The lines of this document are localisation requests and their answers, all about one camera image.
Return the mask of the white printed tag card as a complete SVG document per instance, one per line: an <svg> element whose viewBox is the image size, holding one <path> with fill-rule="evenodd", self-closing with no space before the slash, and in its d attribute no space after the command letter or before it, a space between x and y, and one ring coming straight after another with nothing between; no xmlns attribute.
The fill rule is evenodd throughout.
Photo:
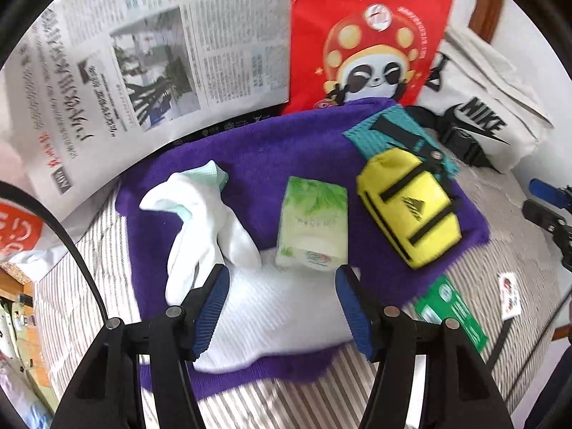
<svg viewBox="0 0 572 429"><path fill-rule="evenodd" d="M501 318L512 320L522 314L522 301L517 276L514 272L498 274Z"/></svg>

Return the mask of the green wet wipe packet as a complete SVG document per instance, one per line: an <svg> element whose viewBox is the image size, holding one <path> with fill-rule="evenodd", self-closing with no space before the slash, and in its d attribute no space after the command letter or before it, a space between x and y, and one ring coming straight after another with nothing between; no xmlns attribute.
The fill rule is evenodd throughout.
<svg viewBox="0 0 572 429"><path fill-rule="evenodd" d="M447 319L454 319L463 327L470 341L478 352L483 351L489 338L482 326L455 289L450 280L440 276L414 303L417 315L431 324L441 324Z"/></svg>

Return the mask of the wooden furniture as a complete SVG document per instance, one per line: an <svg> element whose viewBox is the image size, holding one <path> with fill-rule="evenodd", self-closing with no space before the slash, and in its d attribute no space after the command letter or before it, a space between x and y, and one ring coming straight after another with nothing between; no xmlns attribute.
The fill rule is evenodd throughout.
<svg viewBox="0 0 572 429"><path fill-rule="evenodd" d="M9 365L54 414L57 397L41 347L34 311L34 284L15 265L1 263L1 352Z"/></svg>

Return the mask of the teal striped cloth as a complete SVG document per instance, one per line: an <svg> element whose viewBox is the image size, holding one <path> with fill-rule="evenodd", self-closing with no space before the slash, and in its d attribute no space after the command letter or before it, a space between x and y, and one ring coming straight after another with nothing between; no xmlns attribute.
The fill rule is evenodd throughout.
<svg viewBox="0 0 572 429"><path fill-rule="evenodd" d="M455 162L439 146L436 139L425 131L400 105L376 112L343 133L358 152L370 160L391 148L406 150L422 161L432 160L439 154L444 171L450 178L459 173Z"/></svg>

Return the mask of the green tissue pack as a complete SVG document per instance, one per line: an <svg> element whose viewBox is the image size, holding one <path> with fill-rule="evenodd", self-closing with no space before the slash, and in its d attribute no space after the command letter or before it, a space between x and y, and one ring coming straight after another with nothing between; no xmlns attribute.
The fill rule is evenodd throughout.
<svg viewBox="0 0 572 429"><path fill-rule="evenodd" d="M334 271L348 262L348 194L339 185L291 176L281 206L275 262Z"/></svg>

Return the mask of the wooden door frame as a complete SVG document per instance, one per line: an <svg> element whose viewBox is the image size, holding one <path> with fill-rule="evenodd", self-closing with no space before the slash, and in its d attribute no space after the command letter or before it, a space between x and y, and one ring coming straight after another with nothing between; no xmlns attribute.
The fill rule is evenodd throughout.
<svg viewBox="0 0 572 429"><path fill-rule="evenodd" d="M475 0L468 27L486 43L493 39L503 4L504 0Z"/></svg>

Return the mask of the white glove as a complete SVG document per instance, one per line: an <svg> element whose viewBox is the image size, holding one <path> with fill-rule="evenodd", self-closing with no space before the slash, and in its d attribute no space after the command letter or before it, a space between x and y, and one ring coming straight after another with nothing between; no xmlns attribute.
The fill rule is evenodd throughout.
<svg viewBox="0 0 572 429"><path fill-rule="evenodd" d="M227 172L210 160L200 168L171 174L140 201L141 210L170 212L182 221L167 261L165 299L170 306L180 305L189 291L200 288L214 265L262 265L253 239L222 201L228 180Z"/></svg>

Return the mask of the red panda bag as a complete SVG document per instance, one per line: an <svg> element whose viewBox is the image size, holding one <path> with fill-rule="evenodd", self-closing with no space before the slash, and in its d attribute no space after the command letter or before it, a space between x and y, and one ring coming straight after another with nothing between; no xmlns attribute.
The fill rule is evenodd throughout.
<svg viewBox="0 0 572 429"><path fill-rule="evenodd" d="M379 97L415 103L454 0L293 0L286 112Z"/></svg>

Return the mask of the white Nike waist bag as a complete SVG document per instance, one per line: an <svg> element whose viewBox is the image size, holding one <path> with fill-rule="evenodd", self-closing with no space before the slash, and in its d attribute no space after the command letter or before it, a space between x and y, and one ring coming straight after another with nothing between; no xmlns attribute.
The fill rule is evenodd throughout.
<svg viewBox="0 0 572 429"><path fill-rule="evenodd" d="M463 138L463 161L509 172L554 129L536 92L509 60L465 27L446 31L416 105L451 128L441 142Z"/></svg>

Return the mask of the white knitted cloth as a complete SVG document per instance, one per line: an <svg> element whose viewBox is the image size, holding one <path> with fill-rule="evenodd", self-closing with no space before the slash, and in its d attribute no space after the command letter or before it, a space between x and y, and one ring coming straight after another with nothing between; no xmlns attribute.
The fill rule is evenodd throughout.
<svg viewBox="0 0 572 429"><path fill-rule="evenodd" d="M275 263L261 253L258 269L230 270L230 288L210 344L195 362L200 372L242 370L265 356L322 351L351 340L335 273Z"/></svg>

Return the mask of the newspaper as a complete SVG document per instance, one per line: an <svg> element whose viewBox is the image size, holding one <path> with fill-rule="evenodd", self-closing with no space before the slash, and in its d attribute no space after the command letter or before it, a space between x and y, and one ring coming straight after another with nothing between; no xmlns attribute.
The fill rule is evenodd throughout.
<svg viewBox="0 0 572 429"><path fill-rule="evenodd" d="M55 0L4 67L38 200L65 218L143 157L289 97L291 0Z"/></svg>

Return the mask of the striped quilt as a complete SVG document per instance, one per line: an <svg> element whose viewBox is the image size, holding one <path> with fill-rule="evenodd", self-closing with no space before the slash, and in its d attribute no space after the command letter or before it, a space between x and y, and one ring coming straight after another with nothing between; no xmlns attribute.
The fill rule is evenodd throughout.
<svg viewBox="0 0 572 429"><path fill-rule="evenodd" d="M501 331L498 274L514 272L522 314L510 327L493 379L510 409L519 405L549 346L549 318L560 301L547 239L523 218L523 190L512 174L462 168L459 185L485 215L486 244L466 250L446 272L494 343ZM348 341L322 351L265 356L245 369L191 376L210 428L354 428L376 368Z"/></svg>

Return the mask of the yellow mini backpack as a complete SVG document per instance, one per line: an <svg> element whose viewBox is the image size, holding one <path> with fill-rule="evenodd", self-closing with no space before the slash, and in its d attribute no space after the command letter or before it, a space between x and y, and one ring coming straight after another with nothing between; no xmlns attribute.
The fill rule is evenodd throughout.
<svg viewBox="0 0 572 429"><path fill-rule="evenodd" d="M357 193L395 251L413 269L435 261L462 239L459 199L435 153L422 161L391 148L357 176Z"/></svg>

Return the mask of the purple towel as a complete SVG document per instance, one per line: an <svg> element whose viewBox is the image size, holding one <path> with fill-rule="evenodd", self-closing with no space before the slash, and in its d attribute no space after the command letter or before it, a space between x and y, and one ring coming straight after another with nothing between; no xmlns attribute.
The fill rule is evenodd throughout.
<svg viewBox="0 0 572 429"><path fill-rule="evenodd" d="M171 174L210 160L229 175L223 202L234 210L261 253L275 247L281 203L291 176L344 187L348 192L349 261L374 295L398 306L426 291L466 250L486 244L490 229L485 217L466 195L460 195L459 244L430 265L412 270L365 210L356 192L356 178L365 159L343 133L394 105L385 99L366 99L267 119L181 145L129 169L116 208L127 224L140 315L151 319L166 310L167 261L181 228L176 215L143 211L140 201Z"/></svg>

